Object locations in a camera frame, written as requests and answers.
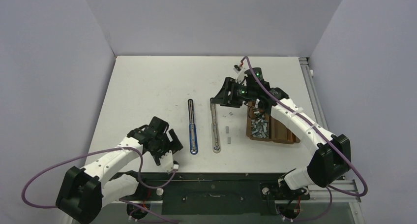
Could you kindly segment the brown wooden tray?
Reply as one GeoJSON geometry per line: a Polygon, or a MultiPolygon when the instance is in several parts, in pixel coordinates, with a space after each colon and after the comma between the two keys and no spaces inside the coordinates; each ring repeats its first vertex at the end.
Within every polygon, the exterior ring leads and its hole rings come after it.
{"type": "Polygon", "coordinates": [[[273,119],[270,115],[266,114],[263,110],[255,107],[255,102],[248,102],[245,104],[247,108],[247,125],[246,136],[251,140],[274,142],[282,144],[296,144],[300,142],[300,139],[296,137],[288,128],[286,128],[281,122],[273,119]],[[254,138],[250,136],[250,123],[251,119],[255,118],[255,114],[266,114],[269,120],[269,137],[267,139],[254,138]]]}

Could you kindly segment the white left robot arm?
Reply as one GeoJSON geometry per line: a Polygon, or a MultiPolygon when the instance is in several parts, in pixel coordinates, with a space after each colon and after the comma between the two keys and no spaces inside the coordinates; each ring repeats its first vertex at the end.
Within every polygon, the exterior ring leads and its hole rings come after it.
{"type": "Polygon", "coordinates": [[[137,158],[143,166],[143,155],[149,153],[164,172],[175,175],[179,164],[173,155],[182,148],[169,124],[153,117],[148,125],[131,130],[116,147],[103,150],[102,157],[82,168],[70,168],[64,175],[56,207],[79,223],[90,224],[106,205],[125,196],[141,199],[147,189],[162,188],[145,184],[141,168],[121,172],[122,168],[137,158]]]}

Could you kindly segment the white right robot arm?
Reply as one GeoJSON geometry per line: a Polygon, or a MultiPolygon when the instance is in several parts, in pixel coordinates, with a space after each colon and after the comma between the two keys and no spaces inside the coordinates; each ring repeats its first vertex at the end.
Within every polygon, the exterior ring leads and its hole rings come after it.
{"type": "Polygon", "coordinates": [[[226,77],[222,88],[211,103],[240,108],[245,102],[255,102],[266,114],[282,123],[307,148],[312,158],[303,168],[295,168],[280,178],[278,192],[291,198],[298,189],[317,185],[325,188],[350,170],[350,141],[336,136],[313,122],[282,89],[272,88],[256,67],[244,72],[243,81],[226,77]]]}

